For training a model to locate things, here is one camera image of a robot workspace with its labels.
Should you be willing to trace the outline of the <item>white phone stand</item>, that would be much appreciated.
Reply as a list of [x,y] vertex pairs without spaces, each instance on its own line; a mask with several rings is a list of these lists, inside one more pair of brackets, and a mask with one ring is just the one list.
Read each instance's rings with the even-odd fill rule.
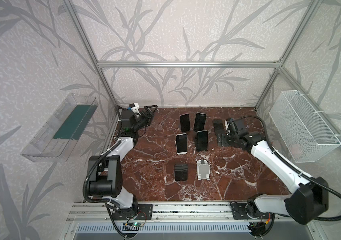
[[210,165],[208,161],[206,160],[197,160],[196,161],[197,166],[197,179],[199,181],[201,180],[210,180]]

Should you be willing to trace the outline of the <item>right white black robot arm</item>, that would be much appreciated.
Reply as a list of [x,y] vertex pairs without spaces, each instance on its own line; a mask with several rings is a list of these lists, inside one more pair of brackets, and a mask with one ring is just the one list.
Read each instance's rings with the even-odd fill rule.
[[245,212],[257,219],[263,213],[286,215],[305,225],[329,207],[328,191],[303,177],[277,150],[271,149],[266,137],[249,132],[242,119],[213,120],[220,147],[242,149],[264,163],[288,188],[288,195],[258,194],[247,200]]

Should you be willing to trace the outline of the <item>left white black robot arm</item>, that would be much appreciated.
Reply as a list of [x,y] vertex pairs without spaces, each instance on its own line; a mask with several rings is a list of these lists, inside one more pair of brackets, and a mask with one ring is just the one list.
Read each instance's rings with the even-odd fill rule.
[[157,105],[150,105],[139,111],[135,104],[119,107],[120,128],[115,143],[101,155],[89,158],[82,188],[86,202],[105,203],[109,211],[125,218],[139,213],[136,196],[123,187],[121,160],[136,146],[139,130],[151,125],[157,108]]

